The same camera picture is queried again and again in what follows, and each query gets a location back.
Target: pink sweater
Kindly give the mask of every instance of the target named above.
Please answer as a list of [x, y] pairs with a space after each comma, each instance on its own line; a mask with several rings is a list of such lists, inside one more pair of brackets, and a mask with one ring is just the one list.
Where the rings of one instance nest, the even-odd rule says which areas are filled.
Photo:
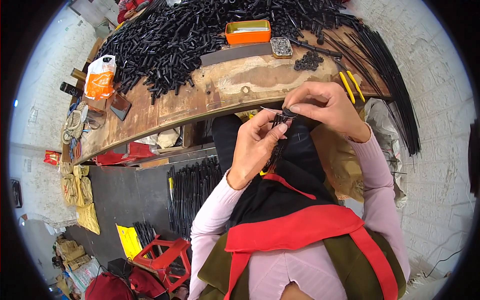
[[[375, 137], [366, 143], [348, 141], [357, 154], [365, 186], [366, 227], [381, 233], [390, 243], [408, 280], [407, 248], [394, 203], [393, 177]], [[192, 278], [188, 299], [197, 299], [206, 287], [198, 271], [207, 259], [244, 190], [232, 189], [223, 177], [205, 201], [192, 225]], [[295, 281], [313, 299], [347, 299], [322, 241], [296, 251], [255, 252], [249, 262], [250, 299], [280, 299], [285, 286]]]

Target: concrete floor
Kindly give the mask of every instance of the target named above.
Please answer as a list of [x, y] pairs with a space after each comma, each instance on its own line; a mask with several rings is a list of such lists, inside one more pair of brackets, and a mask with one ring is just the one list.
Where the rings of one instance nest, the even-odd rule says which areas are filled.
[[83, 245], [85, 252], [94, 255], [103, 266], [111, 260], [126, 258], [115, 224], [131, 227], [133, 222], [145, 220], [165, 239], [176, 238], [168, 229], [167, 171], [172, 165], [180, 169], [187, 164], [200, 163], [211, 155], [216, 152], [208, 150], [176, 156], [170, 159], [170, 165], [141, 171], [125, 167], [91, 167], [89, 177], [100, 235], [71, 226], [67, 228], [66, 238]]

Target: wooden workbench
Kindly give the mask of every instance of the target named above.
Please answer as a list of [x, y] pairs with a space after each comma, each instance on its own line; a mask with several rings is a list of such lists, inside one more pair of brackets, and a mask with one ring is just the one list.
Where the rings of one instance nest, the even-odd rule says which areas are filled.
[[[345, 44], [352, 46], [353, 50], [356, 49], [343, 34], [353, 32], [351, 28], [342, 26], [335, 32], [342, 37]], [[304, 39], [311, 45], [316, 45], [314, 35], [305, 31], [303, 33]], [[327, 43], [321, 47], [334, 50]], [[333, 81], [342, 84], [333, 59], [321, 54], [324, 62], [316, 71], [293, 70], [295, 60], [300, 59], [306, 52], [307, 49], [293, 46], [293, 57], [289, 60], [263, 55], [202, 67], [192, 72], [194, 87], [190, 87], [188, 83], [181, 86], [178, 96], [169, 91], [157, 99], [155, 105], [150, 105], [150, 93], [146, 90], [147, 86], [142, 85], [144, 79], [141, 79], [125, 97], [132, 104], [125, 120], [120, 121], [113, 114], [109, 109], [111, 99], [108, 99], [105, 125], [90, 131], [86, 138], [82, 138], [82, 155], [74, 159], [73, 163], [83, 163], [120, 145], [176, 126], [282, 101], [289, 91], [304, 81]], [[342, 62], [353, 74], [358, 73], [348, 60], [342, 59]], [[377, 82], [382, 94], [390, 96], [378, 73], [369, 64], [364, 63], [364, 66]], [[353, 83], [349, 81], [349, 84], [356, 95]], [[367, 100], [371, 96], [378, 97], [366, 80], [363, 79], [360, 87]], [[93, 100], [87, 99], [88, 104], [92, 102]]]

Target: yellow-handled pliers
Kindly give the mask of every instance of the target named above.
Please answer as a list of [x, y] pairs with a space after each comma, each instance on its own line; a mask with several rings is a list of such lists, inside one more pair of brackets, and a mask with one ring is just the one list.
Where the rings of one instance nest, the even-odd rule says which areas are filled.
[[355, 85], [355, 88], [357, 89], [360, 98], [362, 99], [363, 102], [365, 102], [365, 98], [363, 97], [363, 94], [361, 93], [360, 86], [358, 85], [357, 81], [352, 75], [352, 72], [350, 72], [340, 61], [340, 57], [334, 57], [333, 61], [336, 64], [336, 68], [338, 69], [338, 74], [340, 75], [340, 78], [342, 79], [343, 85], [347, 89], [347, 93], [350, 96], [350, 100], [352, 101], [352, 104], [355, 104], [355, 97], [353, 96], [352, 90], [350, 89], [350, 86], [348, 85], [347, 79], [345, 78], [345, 75], [343, 74], [342, 71], [346, 71], [348, 77], [350, 80], [353, 82]]

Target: red plastic stool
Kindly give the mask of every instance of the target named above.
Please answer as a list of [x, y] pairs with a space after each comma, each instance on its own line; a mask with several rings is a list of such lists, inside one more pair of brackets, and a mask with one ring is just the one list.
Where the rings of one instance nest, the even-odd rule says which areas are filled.
[[[185, 280], [187, 280], [192, 273], [192, 267], [190, 266], [187, 256], [187, 249], [190, 247], [190, 242], [181, 238], [178, 238], [175, 241], [159, 240], [159, 238], [160, 235], [155, 236], [155, 239], [142, 251], [140, 251], [140, 253], [135, 256], [133, 261], [157, 271], [167, 291], [173, 292]], [[156, 257], [153, 252], [154, 245], [167, 246], [169, 248], [161, 255]], [[147, 253], [150, 253], [153, 259], [144, 258], [144, 255]], [[171, 274], [171, 268], [169, 267], [170, 264], [179, 256], [183, 262], [183, 265], [185, 266], [185, 275], [182, 276]], [[170, 281], [170, 277], [178, 278], [178, 280], [172, 283]]]

